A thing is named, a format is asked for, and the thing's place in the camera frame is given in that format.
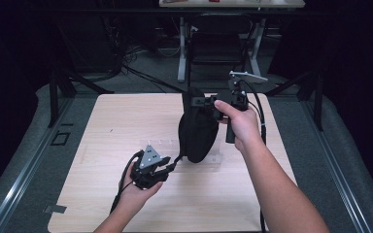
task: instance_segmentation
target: chair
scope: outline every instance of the chair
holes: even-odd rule
[[[188,23],[186,79],[190,86],[192,65],[241,66],[245,71],[255,23],[243,14],[203,14]]]

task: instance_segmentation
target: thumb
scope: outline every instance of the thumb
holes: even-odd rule
[[[149,189],[149,192],[151,193],[151,195],[155,195],[159,191],[159,189],[162,187],[162,185],[163,185],[163,182],[159,182],[156,185],[152,186]]]
[[[240,113],[234,107],[230,106],[229,104],[227,104],[227,103],[225,103],[221,100],[216,100],[214,105],[220,112],[229,116],[231,119],[236,118],[236,116]]]

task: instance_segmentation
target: person's right hand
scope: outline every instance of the person's right hand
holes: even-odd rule
[[[240,152],[245,152],[245,146],[259,140],[262,141],[256,113],[251,107],[241,112],[221,100],[216,100],[214,104],[220,112],[231,118],[232,130],[235,133],[235,147]]]

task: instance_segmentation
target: black metal stand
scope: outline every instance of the black metal stand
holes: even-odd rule
[[[104,89],[95,83],[85,79],[84,77],[76,74],[68,69],[59,69],[56,68],[53,71],[50,79],[50,95],[51,95],[51,121],[48,125],[51,128],[54,123],[58,120],[59,117],[59,106],[58,106],[58,91],[59,88],[62,94],[66,98],[74,98],[77,94],[77,90],[72,85],[70,79],[73,79],[77,82],[84,84],[90,89],[96,91],[98,94],[112,94],[114,93],[111,90]]]
[[[307,72],[293,80],[287,81],[280,86],[265,93],[266,96],[274,96],[281,91],[289,88],[290,86],[298,83],[303,83],[301,88],[298,90],[296,96],[299,101],[306,101],[310,99],[312,93],[315,90],[314,99],[314,122],[322,131],[322,74],[317,72]]]

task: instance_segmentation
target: table leg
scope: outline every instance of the table leg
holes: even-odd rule
[[[254,47],[253,47],[252,53],[250,54],[250,62],[251,62],[251,68],[253,69],[253,74],[258,75],[258,76],[261,76],[261,73],[259,71],[259,66],[256,61],[256,56],[259,51],[259,45],[261,44],[264,28],[265,28],[265,18],[263,18],[261,22],[256,24],[255,33],[254,33],[254,36],[255,36]]]
[[[180,18],[180,65],[178,67],[178,82],[183,83],[186,80],[186,67],[187,67],[187,56],[186,56],[186,32],[184,18]]]

